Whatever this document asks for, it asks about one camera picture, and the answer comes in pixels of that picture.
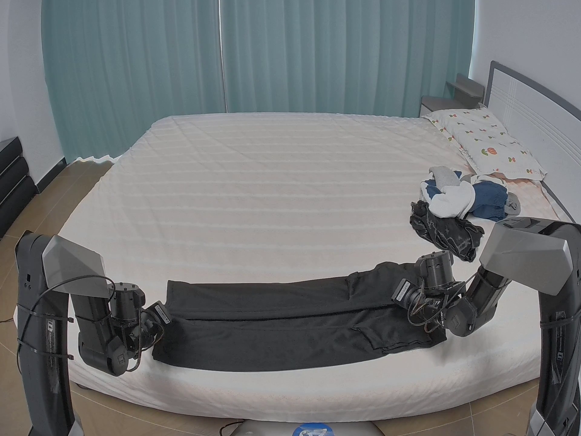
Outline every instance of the bed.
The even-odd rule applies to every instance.
[[[543,102],[527,97],[526,108],[511,109],[515,99],[523,99],[513,80],[528,84],[504,68],[491,68],[487,102],[547,169],[550,184],[556,168],[537,150],[547,144],[538,128],[529,126],[524,134],[527,124],[518,112],[539,111],[543,102],[554,100],[533,89]],[[581,114],[572,118],[579,121]],[[341,276],[385,260],[413,262],[436,250],[411,229],[409,215],[419,182],[439,164],[469,171],[459,151],[423,118],[168,117],[120,157],[60,235],[99,252],[106,274],[137,283],[148,304],[165,301],[168,279],[291,282]],[[508,190],[519,196],[523,215],[567,217],[562,206],[569,191],[561,178],[552,183],[552,206],[538,182],[513,181]],[[481,250],[493,223],[472,221],[486,232]],[[454,276],[468,279],[477,267],[478,258],[473,263],[456,259]],[[154,361],[148,351],[136,372],[119,378],[82,360],[69,362],[69,373],[72,381],[91,389],[189,415],[381,420],[452,408],[538,377],[538,325],[536,292],[512,283],[492,322],[467,338],[448,333],[446,342],[431,349],[268,373],[171,367]],[[69,326],[70,351],[77,350],[77,334],[76,325]]]

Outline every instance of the blue sticker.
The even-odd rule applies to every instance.
[[[335,436],[335,433],[324,423],[303,423],[292,436]]]

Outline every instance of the headboard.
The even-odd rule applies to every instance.
[[[547,171],[543,187],[573,221],[581,222],[581,111],[494,61],[484,104]]]

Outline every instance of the pillowcase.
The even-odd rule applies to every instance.
[[[476,174],[502,173],[507,179],[542,181],[546,171],[531,152],[508,134],[486,107],[438,110],[424,116],[453,142]]]

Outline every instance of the white wall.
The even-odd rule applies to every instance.
[[[63,158],[44,80],[42,0],[0,0],[0,140],[20,137],[38,183]]]
[[[471,77],[492,60],[581,108],[581,0],[476,0]]]

